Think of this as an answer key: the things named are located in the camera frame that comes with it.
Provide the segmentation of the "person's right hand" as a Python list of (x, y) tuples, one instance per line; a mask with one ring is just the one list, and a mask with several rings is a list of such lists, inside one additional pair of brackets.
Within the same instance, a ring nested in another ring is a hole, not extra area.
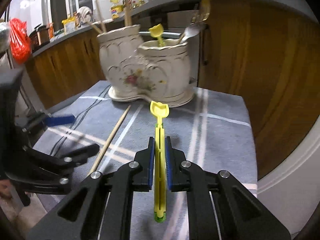
[(9, 180), (0, 180), (0, 196), (4, 199), (11, 199), (11, 183)]

